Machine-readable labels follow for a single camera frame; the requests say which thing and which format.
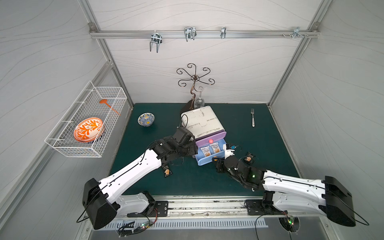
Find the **purple drawer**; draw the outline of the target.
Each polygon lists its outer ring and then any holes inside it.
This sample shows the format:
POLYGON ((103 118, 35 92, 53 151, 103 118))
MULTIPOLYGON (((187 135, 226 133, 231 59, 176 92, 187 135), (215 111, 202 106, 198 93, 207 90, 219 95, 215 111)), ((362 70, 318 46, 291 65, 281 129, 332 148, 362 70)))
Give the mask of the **purple drawer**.
POLYGON ((200 147, 205 147, 208 146, 209 144, 212 143, 219 143, 221 146, 226 143, 225 137, 227 135, 227 132, 222 131, 219 133, 216 133, 215 135, 208 136, 204 139, 200 139, 196 141, 196 145, 200 147))

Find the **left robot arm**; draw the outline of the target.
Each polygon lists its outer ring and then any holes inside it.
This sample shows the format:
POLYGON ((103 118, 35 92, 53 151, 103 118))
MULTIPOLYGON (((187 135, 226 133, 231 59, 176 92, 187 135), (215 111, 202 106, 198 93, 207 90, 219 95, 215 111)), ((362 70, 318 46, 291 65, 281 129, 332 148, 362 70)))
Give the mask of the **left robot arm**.
POLYGON ((82 204, 93 229, 108 225, 119 212, 132 204, 119 203, 123 193, 150 172, 169 162, 196 155, 194 137, 177 140, 172 136, 152 142, 145 152, 123 169, 100 181, 92 178, 84 185, 82 204))

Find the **black cookie packet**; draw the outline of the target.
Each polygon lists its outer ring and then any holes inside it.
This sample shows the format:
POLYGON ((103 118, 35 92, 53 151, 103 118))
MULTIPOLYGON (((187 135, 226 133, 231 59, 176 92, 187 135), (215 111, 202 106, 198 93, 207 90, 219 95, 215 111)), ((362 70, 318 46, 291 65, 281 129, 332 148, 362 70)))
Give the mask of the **black cookie packet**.
POLYGON ((254 156, 253 154, 248 153, 248 154, 243 158, 243 160, 244 160, 245 163, 251 165, 251 164, 253 164, 253 162, 254 162, 254 157, 255 157, 255 156, 254 156))
POLYGON ((163 165, 162 168, 163 168, 163 172, 164 172, 165 178, 169 177, 169 176, 171 176, 173 174, 173 172, 170 169, 169 165, 163 165))

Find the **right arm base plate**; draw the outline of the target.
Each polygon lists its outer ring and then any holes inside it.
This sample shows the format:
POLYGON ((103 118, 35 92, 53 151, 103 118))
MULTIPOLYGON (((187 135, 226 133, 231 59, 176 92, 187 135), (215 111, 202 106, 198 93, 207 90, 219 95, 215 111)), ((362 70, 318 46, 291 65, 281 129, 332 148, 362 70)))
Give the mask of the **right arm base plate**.
POLYGON ((286 215, 286 211, 274 207, 273 201, 268 200, 246 200, 244 206, 249 216, 273 216, 286 215))

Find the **white drawer cabinet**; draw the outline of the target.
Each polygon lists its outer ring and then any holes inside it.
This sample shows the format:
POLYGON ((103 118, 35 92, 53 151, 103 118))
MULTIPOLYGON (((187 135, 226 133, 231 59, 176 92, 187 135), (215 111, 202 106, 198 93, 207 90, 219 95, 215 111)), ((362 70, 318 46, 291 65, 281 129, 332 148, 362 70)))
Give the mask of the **white drawer cabinet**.
POLYGON ((195 109, 181 114, 182 126, 196 139, 202 139, 225 129, 211 106, 195 109))

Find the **blue drawer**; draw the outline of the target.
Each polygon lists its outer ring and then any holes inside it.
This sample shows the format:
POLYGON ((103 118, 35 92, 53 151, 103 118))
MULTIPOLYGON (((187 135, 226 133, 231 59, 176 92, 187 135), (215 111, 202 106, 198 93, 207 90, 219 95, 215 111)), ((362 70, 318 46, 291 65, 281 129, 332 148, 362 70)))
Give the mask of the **blue drawer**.
POLYGON ((212 162, 213 157, 223 158, 225 156, 225 150, 223 146, 227 144, 224 139, 214 140, 214 143, 218 143, 219 152, 215 152, 210 146, 209 140, 200 140, 197 141, 198 153, 194 156, 197 161, 198 166, 203 166, 212 162), (207 156, 208 151, 203 151, 203 148, 208 147, 209 155, 207 156))

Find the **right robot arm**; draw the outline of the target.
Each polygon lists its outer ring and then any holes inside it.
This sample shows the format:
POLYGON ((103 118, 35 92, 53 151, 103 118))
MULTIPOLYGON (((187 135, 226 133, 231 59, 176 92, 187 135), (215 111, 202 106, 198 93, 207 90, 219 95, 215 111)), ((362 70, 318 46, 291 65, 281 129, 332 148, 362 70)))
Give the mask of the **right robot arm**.
POLYGON ((336 178, 310 180, 258 169, 235 156, 212 159, 218 173, 226 173, 244 188, 263 190, 261 210, 270 213, 289 211, 326 216, 345 227, 356 226, 352 194, 336 178))

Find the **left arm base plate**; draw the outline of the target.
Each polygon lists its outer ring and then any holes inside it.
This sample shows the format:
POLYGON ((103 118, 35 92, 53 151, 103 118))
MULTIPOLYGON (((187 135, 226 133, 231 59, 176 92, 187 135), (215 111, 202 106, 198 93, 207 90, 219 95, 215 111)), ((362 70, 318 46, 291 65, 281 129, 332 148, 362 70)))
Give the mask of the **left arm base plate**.
POLYGON ((141 213, 127 214, 128 218, 133 217, 166 217, 168 215, 168 201, 150 202, 147 208, 141 213))

